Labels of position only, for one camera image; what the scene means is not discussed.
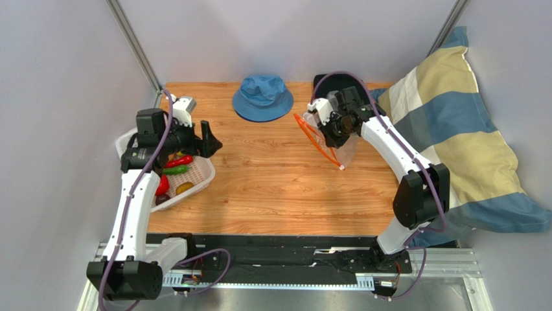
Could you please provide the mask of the red tomato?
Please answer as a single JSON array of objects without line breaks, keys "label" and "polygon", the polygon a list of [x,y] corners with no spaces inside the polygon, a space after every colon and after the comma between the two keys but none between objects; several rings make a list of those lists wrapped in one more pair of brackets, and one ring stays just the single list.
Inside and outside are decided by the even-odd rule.
[{"label": "red tomato", "polygon": [[157,187],[157,190],[155,192],[156,196],[162,196],[165,195],[170,188],[170,183],[168,181],[168,178],[166,175],[162,174],[161,179],[159,181],[159,185]]}]

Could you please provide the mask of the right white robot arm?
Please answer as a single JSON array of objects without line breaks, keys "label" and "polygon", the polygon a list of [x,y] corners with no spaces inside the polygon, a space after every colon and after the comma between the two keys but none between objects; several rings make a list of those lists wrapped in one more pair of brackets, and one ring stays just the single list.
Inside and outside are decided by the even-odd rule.
[{"label": "right white robot arm", "polygon": [[394,255],[406,249],[418,233],[449,210],[450,172],[418,153],[372,97],[364,101],[355,87],[317,98],[308,108],[330,148],[341,148],[357,135],[372,145],[387,162],[399,185],[392,208],[394,217],[376,238],[375,249]]}]

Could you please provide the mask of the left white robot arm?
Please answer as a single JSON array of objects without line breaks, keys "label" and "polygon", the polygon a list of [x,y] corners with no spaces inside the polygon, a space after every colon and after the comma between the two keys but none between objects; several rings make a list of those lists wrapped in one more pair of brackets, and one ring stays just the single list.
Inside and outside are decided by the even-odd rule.
[{"label": "left white robot arm", "polygon": [[122,192],[111,237],[101,259],[89,262],[86,270],[100,297],[109,301],[159,297],[163,277],[187,257],[192,244],[189,235],[176,235],[146,251],[146,231],[163,169],[178,152],[209,158],[222,148],[209,122],[201,121],[201,135],[196,135],[186,111],[144,109],[137,113],[136,124],[122,138]]}]

